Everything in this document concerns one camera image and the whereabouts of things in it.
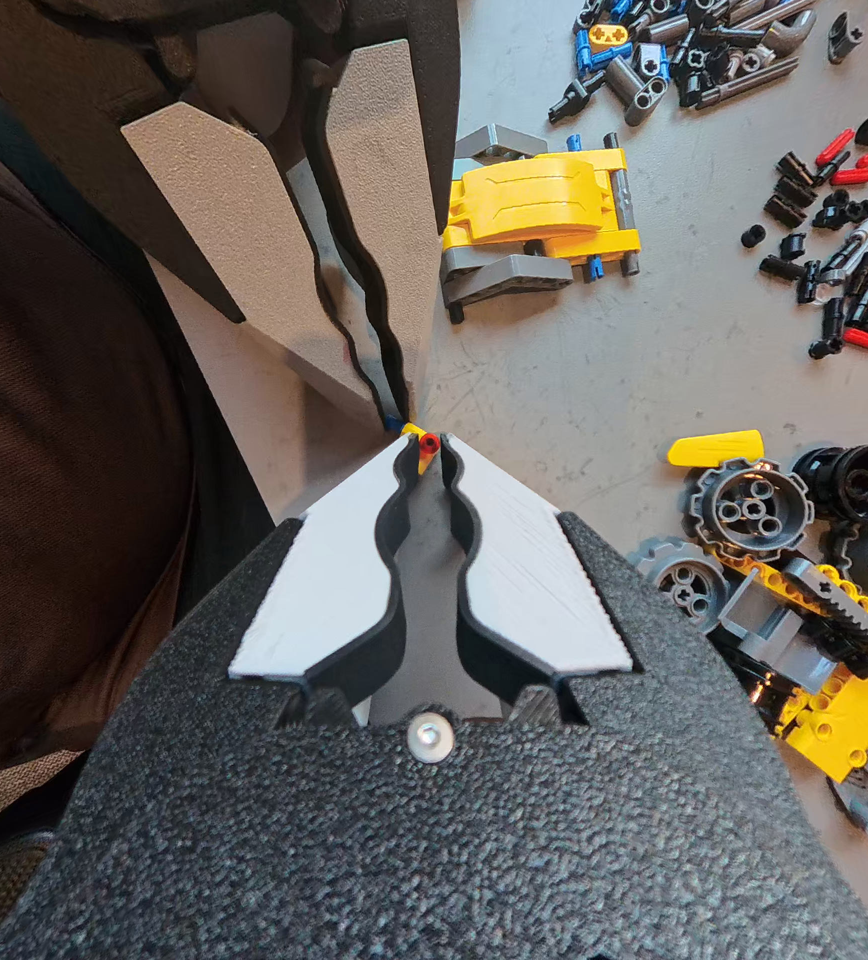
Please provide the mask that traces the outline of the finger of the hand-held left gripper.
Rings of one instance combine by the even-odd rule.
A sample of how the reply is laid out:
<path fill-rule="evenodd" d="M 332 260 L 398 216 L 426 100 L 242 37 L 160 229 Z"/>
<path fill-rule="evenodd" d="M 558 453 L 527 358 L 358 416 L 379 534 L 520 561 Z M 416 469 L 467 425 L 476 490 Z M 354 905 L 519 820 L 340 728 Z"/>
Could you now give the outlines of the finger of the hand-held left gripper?
<path fill-rule="evenodd" d="M 365 295 L 332 239 L 308 162 L 285 176 L 262 140 L 185 102 L 121 134 L 250 335 L 352 419 L 401 427 Z"/>
<path fill-rule="evenodd" d="M 441 237 L 408 41 L 301 63 L 304 145 L 391 394 L 421 394 Z"/>

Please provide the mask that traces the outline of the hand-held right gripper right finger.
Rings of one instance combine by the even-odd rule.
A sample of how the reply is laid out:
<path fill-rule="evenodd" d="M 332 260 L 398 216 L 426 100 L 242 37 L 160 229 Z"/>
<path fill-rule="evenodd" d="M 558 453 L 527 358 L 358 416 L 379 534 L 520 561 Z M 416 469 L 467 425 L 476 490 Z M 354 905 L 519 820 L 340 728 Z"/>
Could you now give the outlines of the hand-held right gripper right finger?
<path fill-rule="evenodd" d="M 513 705 L 525 687 L 630 673 L 635 660 L 560 522 L 561 511 L 452 434 L 440 435 L 450 530 L 464 550 L 457 651 Z"/>

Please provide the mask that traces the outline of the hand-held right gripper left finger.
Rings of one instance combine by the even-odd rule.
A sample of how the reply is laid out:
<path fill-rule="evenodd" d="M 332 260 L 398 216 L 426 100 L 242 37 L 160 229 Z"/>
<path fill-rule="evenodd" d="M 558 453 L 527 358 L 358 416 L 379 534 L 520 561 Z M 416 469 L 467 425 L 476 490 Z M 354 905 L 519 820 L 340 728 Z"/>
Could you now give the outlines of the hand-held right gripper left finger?
<path fill-rule="evenodd" d="M 229 678 L 334 689 L 356 708 L 394 676 L 406 643 L 395 555 L 422 438 L 401 435 L 301 515 Z"/>

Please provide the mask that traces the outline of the yellow and grey brick assembly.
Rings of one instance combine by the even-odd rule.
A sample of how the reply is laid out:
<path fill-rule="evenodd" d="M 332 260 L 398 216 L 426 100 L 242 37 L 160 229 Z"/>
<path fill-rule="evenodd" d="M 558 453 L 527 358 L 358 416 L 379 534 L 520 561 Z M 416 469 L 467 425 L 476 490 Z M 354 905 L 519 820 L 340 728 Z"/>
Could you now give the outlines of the yellow and grey brick assembly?
<path fill-rule="evenodd" d="M 453 325 L 465 309 L 500 296 L 556 292 L 579 270 L 586 283 L 605 265 L 626 279 L 641 270 L 629 170 L 618 134 L 585 150 L 579 134 L 563 151 L 474 161 L 455 174 L 442 234 L 440 291 Z"/>

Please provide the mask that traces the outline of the grey desk with wooden edge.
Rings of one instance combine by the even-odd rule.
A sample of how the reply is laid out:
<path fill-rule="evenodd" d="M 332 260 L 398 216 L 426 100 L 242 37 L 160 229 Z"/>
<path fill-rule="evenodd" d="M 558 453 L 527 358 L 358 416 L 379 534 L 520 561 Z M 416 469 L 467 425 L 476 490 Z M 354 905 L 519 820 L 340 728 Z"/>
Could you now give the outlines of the grey desk with wooden edge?
<path fill-rule="evenodd" d="M 572 76 L 579 2 L 463 2 L 457 135 L 491 122 L 563 147 L 549 107 Z M 668 465 L 681 437 L 758 429 L 788 465 L 814 446 L 868 443 L 868 351 L 823 361 L 808 347 L 820 313 L 758 272 L 781 229 L 763 204 L 788 151 L 810 163 L 868 117 L 868 2 L 821 2 L 786 79 L 694 114 L 668 91 L 641 126 L 623 124 L 607 89 L 568 124 L 596 147 L 623 135 L 640 273 L 575 282 L 558 294 L 503 296 L 450 324 L 431 300 L 428 430 L 449 431 L 562 510 L 577 513 L 621 554 L 644 539 L 683 535 L 683 470 Z M 842 64 L 827 59 L 841 13 L 865 32 Z M 296 517 L 369 460 L 379 445 L 266 346 L 215 318 L 170 277 L 160 280 L 186 340 L 272 519 Z M 408 642 L 403 665 L 374 697 L 385 723 L 435 701 L 463 716 L 499 715 L 497 698 L 461 668 L 449 607 L 463 560 L 440 477 L 411 497 L 411 534 L 398 553 Z M 822 775 L 787 745 L 814 830 L 868 908 L 868 841 L 853 830 Z"/>

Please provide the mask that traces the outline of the small grey wheel hub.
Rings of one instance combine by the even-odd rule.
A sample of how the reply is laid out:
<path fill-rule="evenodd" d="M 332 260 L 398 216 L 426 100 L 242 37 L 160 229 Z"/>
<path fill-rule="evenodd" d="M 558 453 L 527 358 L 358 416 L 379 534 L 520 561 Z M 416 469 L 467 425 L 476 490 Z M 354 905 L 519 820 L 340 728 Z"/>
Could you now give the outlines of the small grey wheel hub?
<path fill-rule="evenodd" d="M 655 536 L 645 539 L 628 560 L 702 633 L 716 626 L 733 590 L 716 556 L 678 536 Z"/>

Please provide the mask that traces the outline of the yellow curved panel piece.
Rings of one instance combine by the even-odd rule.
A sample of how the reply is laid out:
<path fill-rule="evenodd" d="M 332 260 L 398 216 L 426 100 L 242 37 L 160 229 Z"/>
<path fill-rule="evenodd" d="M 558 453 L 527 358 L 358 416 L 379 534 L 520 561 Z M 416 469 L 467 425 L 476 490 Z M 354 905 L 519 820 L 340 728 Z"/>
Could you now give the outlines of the yellow curved panel piece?
<path fill-rule="evenodd" d="M 758 462 L 763 458 L 764 439 L 757 429 L 678 438 L 666 453 L 668 464 L 688 469 L 711 469 L 736 459 Z"/>

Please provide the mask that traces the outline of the pile of blue grey connectors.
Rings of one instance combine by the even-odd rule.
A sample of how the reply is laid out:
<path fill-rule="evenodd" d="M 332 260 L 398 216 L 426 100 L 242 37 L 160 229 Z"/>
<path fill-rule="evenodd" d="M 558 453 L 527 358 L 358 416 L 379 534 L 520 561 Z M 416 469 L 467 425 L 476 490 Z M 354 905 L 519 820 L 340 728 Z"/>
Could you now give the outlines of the pile of blue grey connectors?
<path fill-rule="evenodd" d="M 550 126 L 607 88 L 629 127 L 668 92 L 703 111 L 787 78 L 816 23 L 812 1 L 588 1 L 572 27 L 574 75 Z"/>

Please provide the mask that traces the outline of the yellow grey brick chassis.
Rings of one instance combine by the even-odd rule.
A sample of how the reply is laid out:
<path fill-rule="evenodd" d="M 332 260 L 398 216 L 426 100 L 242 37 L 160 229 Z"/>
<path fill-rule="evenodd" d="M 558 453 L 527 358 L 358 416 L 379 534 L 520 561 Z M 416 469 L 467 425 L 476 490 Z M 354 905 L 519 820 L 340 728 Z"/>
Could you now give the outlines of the yellow grey brick chassis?
<path fill-rule="evenodd" d="M 768 733 L 824 773 L 868 837 L 868 596 L 804 558 L 720 560 L 735 583 L 711 641 Z"/>

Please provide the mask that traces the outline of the pile of black red pins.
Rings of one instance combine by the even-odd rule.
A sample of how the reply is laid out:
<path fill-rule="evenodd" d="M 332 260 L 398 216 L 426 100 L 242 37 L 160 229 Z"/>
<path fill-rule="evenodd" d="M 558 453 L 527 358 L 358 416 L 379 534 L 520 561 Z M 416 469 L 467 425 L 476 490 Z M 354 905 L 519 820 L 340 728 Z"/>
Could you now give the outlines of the pile of black red pins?
<path fill-rule="evenodd" d="M 868 117 L 839 131 L 812 162 L 789 150 L 775 170 L 762 211 L 785 234 L 758 272 L 790 286 L 797 306 L 819 310 L 810 360 L 846 348 L 868 354 Z"/>

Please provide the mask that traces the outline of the black angled connector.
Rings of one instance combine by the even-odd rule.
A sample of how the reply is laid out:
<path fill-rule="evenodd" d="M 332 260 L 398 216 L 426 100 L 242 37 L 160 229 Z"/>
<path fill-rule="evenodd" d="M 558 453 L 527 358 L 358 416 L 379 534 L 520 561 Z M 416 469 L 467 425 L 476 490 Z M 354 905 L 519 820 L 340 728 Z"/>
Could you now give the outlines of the black angled connector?
<path fill-rule="evenodd" d="M 834 66 L 841 65 L 848 55 L 860 46 L 864 36 L 864 30 L 860 26 L 851 25 L 848 11 L 840 13 L 827 32 L 827 61 Z"/>

